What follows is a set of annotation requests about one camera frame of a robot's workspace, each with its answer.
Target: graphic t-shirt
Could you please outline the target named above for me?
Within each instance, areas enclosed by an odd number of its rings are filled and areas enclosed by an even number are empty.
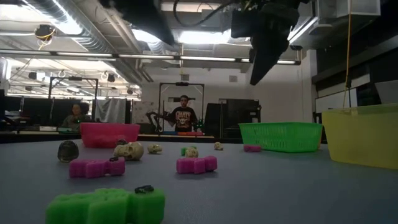
[[[175,122],[175,131],[189,132],[192,131],[192,123],[197,121],[197,116],[194,110],[190,107],[182,108],[179,106],[175,108],[171,114]]]

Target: toy skull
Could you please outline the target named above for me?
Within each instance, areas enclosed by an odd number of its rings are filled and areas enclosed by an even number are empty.
[[[158,144],[150,144],[148,145],[148,152],[150,154],[157,154],[158,152],[162,152],[162,146]]]
[[[185,157],[187,158],[197,158],[198,156],[198,150],[193,147],[188,147],[187,150],[185,150]]]
[[[214,143],[214,149],[215,150],[223,150],[224,147],[220,142],[216,142],[216,143]]]
[[[127,161],[139,161],[144,154],[144,148],[139,142],[129,142],[127,145],[116,146],[113,156],[123,156]]]

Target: woman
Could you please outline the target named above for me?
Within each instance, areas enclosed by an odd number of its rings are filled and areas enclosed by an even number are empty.
[[[88,103],[75,104],[72,107],[72,115],[67,116],[63,121],[63,128],[71,128],[72,131],[80,131],[80,123],[90,122],[91,118],[87,115],[88,108],[90,106]]]

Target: man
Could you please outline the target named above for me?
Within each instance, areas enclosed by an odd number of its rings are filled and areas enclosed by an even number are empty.
[[[188,96],[182,95],[180,97],[181,106],[175,108],[170,114],[169,124],[175,125],[176,132],[192,131],[192,124],[198,121],[197,116],[192,108],[188,105]]]

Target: small pink block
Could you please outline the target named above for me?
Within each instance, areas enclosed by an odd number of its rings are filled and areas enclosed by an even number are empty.
[[[69,164],[69,176],[71,178],[96,178],[104,177],[106,174],[123,175],[126,171],[124,158],[119,157],[117,161],[106,159],[75,159]]]
[[[196,158],[183,158],[177,159],[177,172],[179,174],[192,174],[194,173],[194,162]]]
[[[261,152],[261,146],[244,145],[243,150],[245,152]]]
[[[204,159],[196,159],[193,162],[193,173],[202,174],[206,172],[206,161]]]
[[[217,169],[217,158],[215,156],[206,156],[206,171],[213,171]]]

